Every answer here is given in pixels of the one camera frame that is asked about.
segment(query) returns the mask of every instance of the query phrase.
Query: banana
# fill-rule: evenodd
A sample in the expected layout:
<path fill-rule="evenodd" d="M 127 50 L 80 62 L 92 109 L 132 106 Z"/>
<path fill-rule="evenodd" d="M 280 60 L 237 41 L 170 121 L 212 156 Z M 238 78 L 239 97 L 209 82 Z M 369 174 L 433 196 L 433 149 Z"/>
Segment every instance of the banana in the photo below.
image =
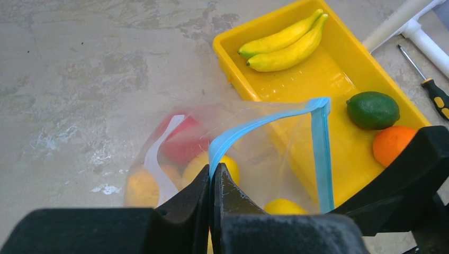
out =
<path fill-rule="evenodd" d="M 244 44 L 238 53 L 245 59 L 249 59 L 260 53 L 283 49 L 305 35 L 322 14 L 323 10 L 318 9 L 307 19 L 298 21 L 278 33 Z"/>
<path fill-rule="evenodd" d="M 294 44 L 271 53 L 259 54 L 251 57 L 246 65 L 257 71 L 285 70 L 310 56 L 320 44 L 322 30 L 328 15 L 323 14 L 315 26 Z"/>

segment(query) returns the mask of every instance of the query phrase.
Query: white pipe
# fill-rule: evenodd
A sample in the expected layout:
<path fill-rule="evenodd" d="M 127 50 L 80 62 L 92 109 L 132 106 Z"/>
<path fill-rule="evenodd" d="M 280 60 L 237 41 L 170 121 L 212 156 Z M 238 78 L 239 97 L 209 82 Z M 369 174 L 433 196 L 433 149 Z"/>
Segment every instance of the white pipe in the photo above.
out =
<path fill-rule="evenodd" d="M 410 20 L 402 32 L 409 38 L 446 77 L 449 77 L 449 56 L 421 29 L 421 25 Z"/>
<path fill-rule="evenodd" d="M 362 42 L 363 45 L 369 52 L 374 51 L 386 38 L 396 34 L 401 26 L 420 13 L 431 2 L 433 0 L 407 0 Z"/>
<path fill-rule="evenodd" d="M 429 5 L 427 5 L 424 9 L 422 9 L 420 12 L 418 12 L 418 14 L 416 14 L 415 16 L 413 16 L 413 20 L 418 20 L 421 16 L 423 16 L 424 14 L 426 14 L 428 11 L 432 10 L 435 6 L 444 3 L 446 0 L 433 0 Z M 390 36 L 386 37 L 381 43 L 379 43 L 379 45 L 377 45 L 376 47 L 374 47 L 374 49 L 370 50 L 370 53 L 373 52 L 374 50 L 376 50 L 378 47 L 380 47 L 382 44 L 384 44 L 386 41 L 390 40 L 391 37 L 398 35 L 400 33 L 402 33 L 405 29 L 405 27 L 407 26 L 407 24 L 405 23 L 403 26 L 401 26 L 399 29 L 397 29 L 394 33 L 392 33 Z M 381 34 L 376 33 L 376 30 L 374 32 L 372 32 L 370 35 L 368 35 L 368 37 L 363 41 L 363 44 L 365 45 L 365 43 L 369 43 L 369 41 L 373 41 L 376 40 L 375 38 L 371 38 L 373 36 L 380 36 Z"/>

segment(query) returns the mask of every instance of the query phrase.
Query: screwdriver handle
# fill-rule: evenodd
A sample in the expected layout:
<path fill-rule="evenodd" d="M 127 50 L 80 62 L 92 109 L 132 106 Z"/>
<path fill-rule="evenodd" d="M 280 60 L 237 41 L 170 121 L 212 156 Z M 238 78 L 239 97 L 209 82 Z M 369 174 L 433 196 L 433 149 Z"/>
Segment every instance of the screwdriver handle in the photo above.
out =
<path fill-rule="evenodd" d="M 449 121 L 449 96 L 437 87 L 431 78 L 424 80 L 421 85 L 428 92 L 437 112 L 442 118 Z"/>

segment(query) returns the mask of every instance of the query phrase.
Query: gray floor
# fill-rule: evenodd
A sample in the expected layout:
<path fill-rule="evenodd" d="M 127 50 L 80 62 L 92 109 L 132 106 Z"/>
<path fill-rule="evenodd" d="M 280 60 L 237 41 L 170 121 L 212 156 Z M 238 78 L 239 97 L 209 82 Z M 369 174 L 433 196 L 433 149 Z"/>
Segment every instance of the gray floor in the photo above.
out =
<path fill-rule="evenodd" d="M 36 208 L 121 206 L 133 157 L 174 104 L 240 99 L 218 66 L 214 36 L 290 2 L 1 1 L 0 243 Z M 363 40 L 403 0 L 327 2 Z M 421 21 L 449 52 L 435 14 Z M 445 124 L 398 42 L 449 92 L 448 79 L 402 37 L 374 57 L 433 124 Z M 443 187 L 445 202 L 448 193 Z M 366 242 L 372 253 L 414 244 L 407 233 Z"/>

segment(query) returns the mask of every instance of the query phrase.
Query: clear plastic bag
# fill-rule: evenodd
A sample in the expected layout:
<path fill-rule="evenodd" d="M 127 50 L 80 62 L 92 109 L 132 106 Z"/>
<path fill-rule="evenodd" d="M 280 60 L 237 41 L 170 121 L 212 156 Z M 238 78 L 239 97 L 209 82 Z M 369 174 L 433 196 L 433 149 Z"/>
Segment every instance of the clear plastic bag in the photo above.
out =
<path fill-rule="evenodd" d="M 233 181 L 262 208 L 287 199 L 304 213 L 329 212 L 334 208 L 329 111 L 328 98 L 176 108 L 131 166 L 125 206 L 157 207 L 206 164 L 213 173 L 222 161 Z"/>

